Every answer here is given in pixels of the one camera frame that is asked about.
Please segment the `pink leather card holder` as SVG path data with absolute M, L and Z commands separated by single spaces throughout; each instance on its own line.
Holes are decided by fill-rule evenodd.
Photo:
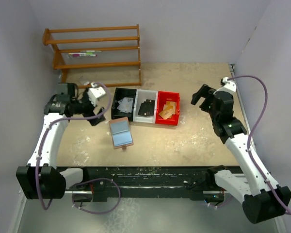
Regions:
M 127 117 L 110 120 L 109 128 L 114 149 L 125 150 L 127 147 L 134 145 Z

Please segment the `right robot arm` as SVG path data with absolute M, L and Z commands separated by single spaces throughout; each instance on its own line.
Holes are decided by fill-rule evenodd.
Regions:
M 246 178 L 242 181 L 224 166 L 212 167 L 208 170 L 207 187 L 229 192 L 242 205 L 247 219 L 256 224 L 284 215 L 291 191 L 272 177 L 251 147 L 244 125 L 234 117 L 235 91 L 235 84 L 226 84 L 219 90 L 204 84 L 192 95 L 191 104 L 204 98 L 200 109 L 210 115 L 214 133 L 233 154 Z

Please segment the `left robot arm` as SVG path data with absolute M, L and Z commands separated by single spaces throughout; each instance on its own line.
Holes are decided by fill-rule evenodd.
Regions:
M 56 93 L 44 107 L 44 121 L 41 134 L 32 156 L 25 166 L 16 170 L 16 178 L 26 198 L 30 200 L 60 199 L 73 185 L 85 190 L 90 178 L 81 168 L 57 170 L 57 156 L 64 132 L 70 121 L 87 120 L 96 126 L 105 120 L 107 107 L 101 107 L 97 114 L 94 109 L 98 101 L 109 96 L 106 86 L 92 83 L 78 97 L 75 83 L 58 84 Z

